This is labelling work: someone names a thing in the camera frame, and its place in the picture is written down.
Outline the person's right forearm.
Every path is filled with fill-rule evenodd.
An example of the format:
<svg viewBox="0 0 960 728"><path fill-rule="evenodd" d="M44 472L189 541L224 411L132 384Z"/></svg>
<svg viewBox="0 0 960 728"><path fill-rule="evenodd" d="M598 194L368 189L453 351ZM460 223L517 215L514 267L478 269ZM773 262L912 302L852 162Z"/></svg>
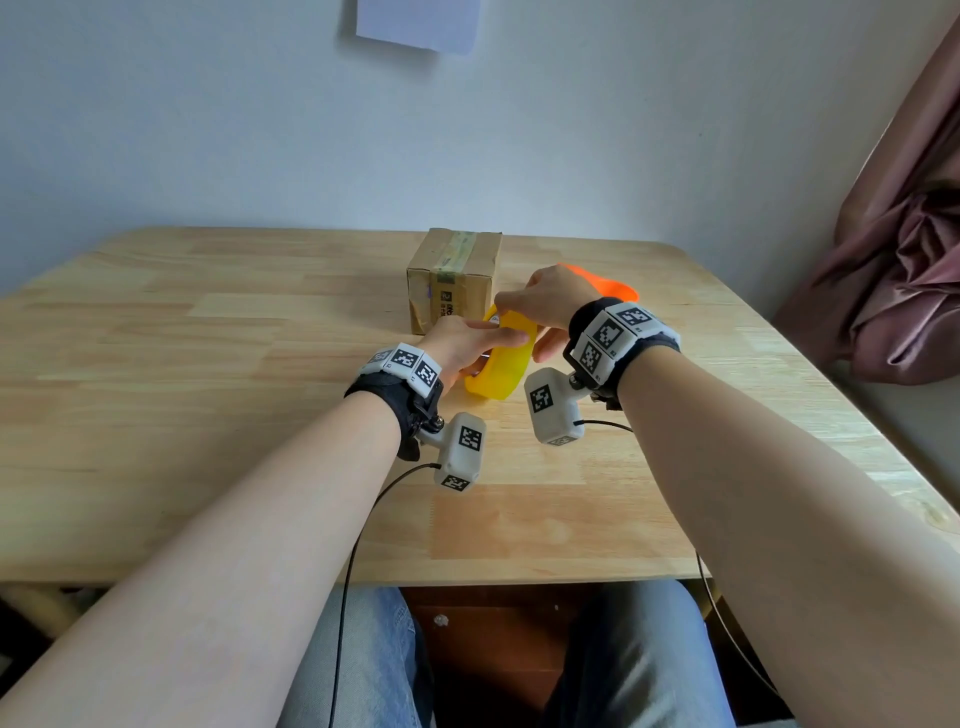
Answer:
<svg viewBox="0 0 960 728"><path fill-rule="evenodd" d="M803 728L960 728L960 552L827 444L653 346L618 398Z"/></svg>

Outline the person's left forearm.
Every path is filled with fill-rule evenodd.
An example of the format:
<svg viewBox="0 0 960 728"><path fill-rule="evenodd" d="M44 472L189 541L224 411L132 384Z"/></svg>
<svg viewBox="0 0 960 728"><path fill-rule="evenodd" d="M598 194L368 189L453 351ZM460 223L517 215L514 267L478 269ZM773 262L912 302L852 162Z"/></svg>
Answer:
<svg viewBox="0 0 960 728"><path fill-rule="evenodd" d="M401 442L357 392L111 588L0 700L0 728L276 725Z"/></svg>

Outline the person's left hand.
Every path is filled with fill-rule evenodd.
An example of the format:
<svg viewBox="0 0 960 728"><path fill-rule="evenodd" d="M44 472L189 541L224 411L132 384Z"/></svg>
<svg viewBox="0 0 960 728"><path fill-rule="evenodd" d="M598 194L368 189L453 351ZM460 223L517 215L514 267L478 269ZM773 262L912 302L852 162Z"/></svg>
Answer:
<svg viewBox="0 0 960 728"><path fill-rule="evenodd" d="M446 396L450 366L459 370L476 358L486 358L493 348L520 347L527 340L526 333L497 322L447 316L438 320L416 345L439 365L442 394Z"/></svg>

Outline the person's blue jeans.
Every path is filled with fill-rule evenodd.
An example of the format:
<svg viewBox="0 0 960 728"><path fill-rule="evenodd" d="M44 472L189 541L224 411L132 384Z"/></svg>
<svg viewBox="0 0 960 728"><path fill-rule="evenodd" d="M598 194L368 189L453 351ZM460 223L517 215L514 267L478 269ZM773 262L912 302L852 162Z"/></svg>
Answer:
<svg viewBox="0 0 960 728"><path fill-rule="evenodd" d="M397 587L336 586L277 728L428 728L435 680ZM574 619L537 728L737 728L701 612L670 579L607 584Z"/></svg>

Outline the pink curtain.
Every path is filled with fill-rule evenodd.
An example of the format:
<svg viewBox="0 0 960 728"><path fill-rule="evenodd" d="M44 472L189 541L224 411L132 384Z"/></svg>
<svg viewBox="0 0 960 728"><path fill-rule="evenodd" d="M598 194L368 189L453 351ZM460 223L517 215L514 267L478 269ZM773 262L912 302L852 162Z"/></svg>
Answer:
<svg viewBox="0 0 960 728"><path fill-rule="evenodd" d="M960 377L960 14L774 327L819 368L904 386Z"/></svg>

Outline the white paper sheet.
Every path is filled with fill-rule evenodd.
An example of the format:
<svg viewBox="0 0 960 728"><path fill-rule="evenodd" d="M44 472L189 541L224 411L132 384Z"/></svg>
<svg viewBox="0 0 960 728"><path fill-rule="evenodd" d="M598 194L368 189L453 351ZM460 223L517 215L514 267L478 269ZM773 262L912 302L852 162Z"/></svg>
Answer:
<svg viewBox="0 0 960 728"><path fill-rule="evenodd" d="M474 50L482 0L357 0L356 35L438 54Z"/></svg>

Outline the brown cardboard box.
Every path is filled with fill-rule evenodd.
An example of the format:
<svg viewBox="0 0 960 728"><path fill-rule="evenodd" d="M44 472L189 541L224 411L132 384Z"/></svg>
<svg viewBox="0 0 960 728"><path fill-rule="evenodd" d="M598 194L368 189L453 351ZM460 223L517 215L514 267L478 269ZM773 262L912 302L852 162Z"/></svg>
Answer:
<svg viewBox="0 0 960 728"><path fill-rule="evenodd" d="M406 270L410 327L427 334L443 317L483 320L493 303L501 232L433 227Z"/></svg>

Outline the black marker wristband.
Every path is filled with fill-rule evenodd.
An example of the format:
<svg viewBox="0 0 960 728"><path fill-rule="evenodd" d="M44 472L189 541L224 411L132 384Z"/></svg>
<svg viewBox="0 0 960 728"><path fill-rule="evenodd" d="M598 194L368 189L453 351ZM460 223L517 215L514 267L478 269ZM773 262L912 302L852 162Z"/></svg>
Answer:
<svg viewBox="0 0 960 728"><path fill-rule="evenodd" d="M618 386L628 366L654 347L681 351L681 336L634 301L600 297L581 306L569 321L563 359L594 402L622 409Z"/></svg>
<svg viewBox="0 0 960 728"><path fill-rule="evenodd" d="M346 398L366 392L381 399L394 414L400 429L397 458L420 459L418 435L437 434L443 427L439 401L444 392L443 368L423 349L405 343L388 346L369 358L345 390Z"/></svg>

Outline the person's right hand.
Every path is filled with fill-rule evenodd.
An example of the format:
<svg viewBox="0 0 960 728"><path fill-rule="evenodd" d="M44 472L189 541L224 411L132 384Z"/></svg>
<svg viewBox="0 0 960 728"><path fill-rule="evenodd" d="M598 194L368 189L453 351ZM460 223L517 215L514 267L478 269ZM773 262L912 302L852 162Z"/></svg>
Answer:
<svg viewBox="0 0 960 728"><path fill-rule="evenodd" d="M594 286L581 276L563 265L553 265L535 271L522 289L498 292L494 305L499 313L515 311L538 327L569 332L574 315L600 298Z"/></svg>

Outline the yellow plastic cup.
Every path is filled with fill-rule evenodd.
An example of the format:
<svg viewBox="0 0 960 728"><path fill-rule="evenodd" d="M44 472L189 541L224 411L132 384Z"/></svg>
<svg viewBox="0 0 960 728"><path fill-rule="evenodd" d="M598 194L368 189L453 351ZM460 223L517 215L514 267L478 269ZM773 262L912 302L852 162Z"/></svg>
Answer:
<svg viewBox="0 0 960 728"><path fill-rule="evenodd" d="M465 390L475 396L504 401L523 382L532 359L538 338L538 326L534 321L516 311L500 315L495 305L486 311L486 321L498 323L502 328L520 331L528 335L523 346L492 348L484 366L463 380Z"/></svg>

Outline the orange plastic cup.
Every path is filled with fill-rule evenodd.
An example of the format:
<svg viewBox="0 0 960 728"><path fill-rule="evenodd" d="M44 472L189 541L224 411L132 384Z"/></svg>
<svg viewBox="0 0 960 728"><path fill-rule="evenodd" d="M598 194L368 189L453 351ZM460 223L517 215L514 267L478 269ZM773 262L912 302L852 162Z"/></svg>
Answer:
<svg viewBox="0 0 960 728"><path fill-rule="evenodd" d="M602 297L617 298L623 302L634 303L640 299L638 291L627 283L603 277L577 265L569 263L561 263L560 265L589 282Z"/></svg>

